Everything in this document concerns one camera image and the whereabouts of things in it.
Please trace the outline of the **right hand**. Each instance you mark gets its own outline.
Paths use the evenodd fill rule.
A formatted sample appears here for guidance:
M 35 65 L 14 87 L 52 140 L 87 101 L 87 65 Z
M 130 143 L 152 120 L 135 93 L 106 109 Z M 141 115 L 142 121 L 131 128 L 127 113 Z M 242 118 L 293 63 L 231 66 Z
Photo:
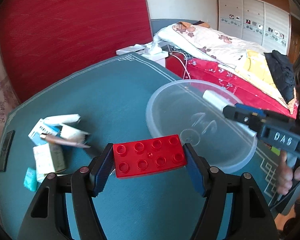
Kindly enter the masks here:
M 277 168 L 276 188 L 277 192 L 282 195 L 286 195 L 292 188 L 293 179 L 300 180 L 300 166 L 293 172 L 292 168 L 287 165 L 286 160 L 287 152 L 281 150 L 280 163 Z

